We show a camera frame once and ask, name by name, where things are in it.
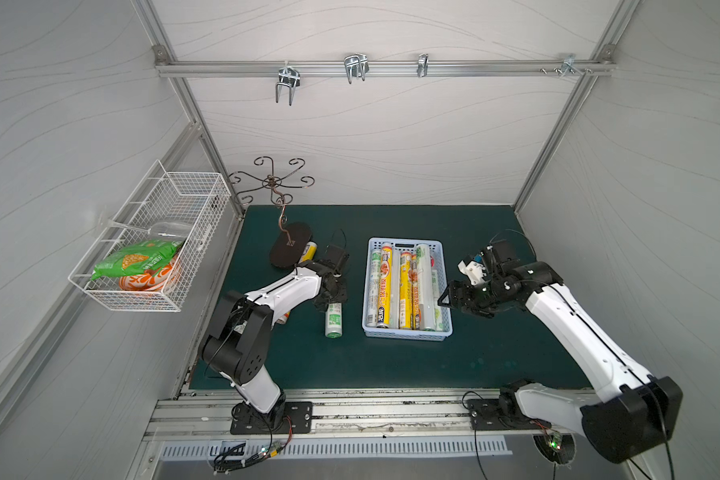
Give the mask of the silver green grape wrap roll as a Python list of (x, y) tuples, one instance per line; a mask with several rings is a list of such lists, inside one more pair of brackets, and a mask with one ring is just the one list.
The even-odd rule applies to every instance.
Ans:
[(325, 312), (325, 336), (340, 338), (343, 334), (342, 304), (331, 303)]

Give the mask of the yellow PE wrap roll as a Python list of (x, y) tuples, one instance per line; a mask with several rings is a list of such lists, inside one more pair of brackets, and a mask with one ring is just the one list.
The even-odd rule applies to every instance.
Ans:
[(389, 328), (391, 319), (391, 270), (393, 260), (393, 247), (385, 243), (381, 248), (379, 268), (379, 289), (377, 301), (378, 328)]

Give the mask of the white translucent wrap roll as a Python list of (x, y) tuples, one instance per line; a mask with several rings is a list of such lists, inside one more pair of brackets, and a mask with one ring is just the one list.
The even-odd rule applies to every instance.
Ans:
[(367, 301), (367, 312), (365, 324), (371, 328), (377, 325), (379, 281), (381, 268), (382, 253), (380, 249), (374, 249), (371, 252), (370, 270), (369, 270), (369, 290)]

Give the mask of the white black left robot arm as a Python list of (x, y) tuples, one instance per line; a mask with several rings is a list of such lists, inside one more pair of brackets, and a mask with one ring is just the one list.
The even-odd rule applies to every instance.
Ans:
[(277, 423), (285, 394), (272, 380), (265, 362), (276, 321), (298, 305), (312, 300), (321, 311), (347, 300), (342, 278), (347, 257), (309, 260), (288, 275), (245, 294), (231, 291), (222, 311), (210, 321), (198, 356), (228, 380), (245, 403)]

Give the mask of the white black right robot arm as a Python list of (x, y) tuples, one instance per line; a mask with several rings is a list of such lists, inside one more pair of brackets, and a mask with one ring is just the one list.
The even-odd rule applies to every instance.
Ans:
[(612, 463), (668, 446), (683, 400), (680, 386), (668, 376), (654, 376), (627, 354), (551, 266), (525, 263), (508, 241), (499, 240), (464, 258), (458, 269), (465, 280), (450, 282), (439, 306), (484, 318), (496, 316), (504, 306), (520, 307), (553, 334), (594, 391), (587, 398), (519, 380), (501, 389), (502, 414), (582, 435)]

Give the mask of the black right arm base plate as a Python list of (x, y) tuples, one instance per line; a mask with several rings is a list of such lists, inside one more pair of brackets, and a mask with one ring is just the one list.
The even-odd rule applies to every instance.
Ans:
[(531, 430), (544, 433), (552, 427), (545, 420), (523, 415), (508, 395), (484, 398), (474, 391), (468, 391), (462, 397), (461, 404), (468, 412), (470, 426), (474, 431)]

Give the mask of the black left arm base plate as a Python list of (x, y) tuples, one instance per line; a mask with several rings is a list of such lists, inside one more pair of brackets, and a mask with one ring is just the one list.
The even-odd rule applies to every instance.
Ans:
[(312, 402), (278, 402), (269, 413), (240, 402), (231, 410), (232, 435), (307, 434), (312, 430)]

